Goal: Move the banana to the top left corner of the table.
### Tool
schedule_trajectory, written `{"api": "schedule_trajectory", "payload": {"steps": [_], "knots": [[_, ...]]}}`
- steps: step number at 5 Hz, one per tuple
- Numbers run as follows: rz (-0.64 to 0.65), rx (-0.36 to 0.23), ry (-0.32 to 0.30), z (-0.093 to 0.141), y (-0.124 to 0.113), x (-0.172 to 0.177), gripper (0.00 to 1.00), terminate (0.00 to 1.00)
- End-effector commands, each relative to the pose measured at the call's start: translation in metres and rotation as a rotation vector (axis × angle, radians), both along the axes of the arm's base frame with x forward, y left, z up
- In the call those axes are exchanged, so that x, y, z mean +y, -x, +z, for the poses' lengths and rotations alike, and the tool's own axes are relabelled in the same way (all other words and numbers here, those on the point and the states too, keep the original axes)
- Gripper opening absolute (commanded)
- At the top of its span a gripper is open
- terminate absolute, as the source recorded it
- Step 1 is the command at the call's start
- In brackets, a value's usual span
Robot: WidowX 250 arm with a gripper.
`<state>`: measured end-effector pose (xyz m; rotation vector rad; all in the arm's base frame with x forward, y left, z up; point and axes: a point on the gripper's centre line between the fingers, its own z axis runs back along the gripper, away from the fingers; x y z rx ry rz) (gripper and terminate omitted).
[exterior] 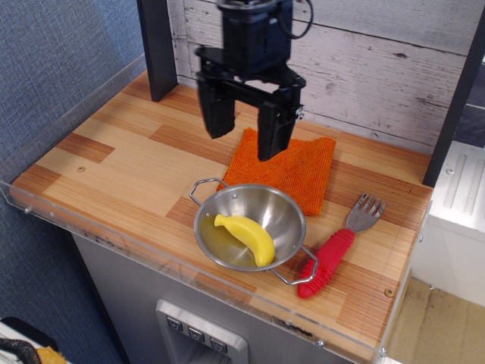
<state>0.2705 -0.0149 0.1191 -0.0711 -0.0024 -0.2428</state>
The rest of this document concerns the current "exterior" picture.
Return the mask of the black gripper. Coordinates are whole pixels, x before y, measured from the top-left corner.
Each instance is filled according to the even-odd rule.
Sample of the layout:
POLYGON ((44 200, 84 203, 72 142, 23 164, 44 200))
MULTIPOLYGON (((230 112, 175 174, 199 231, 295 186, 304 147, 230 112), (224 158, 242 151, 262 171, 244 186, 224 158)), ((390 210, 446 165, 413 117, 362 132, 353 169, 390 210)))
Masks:
POLYGON ((293 33, 291 1, 219 1, 223 43, 196 49, 199 103, 212 139, 235 127, 237 101, 258 108, 258 159, 289 146, 302 111, 305 80, 287 62, 293 33))

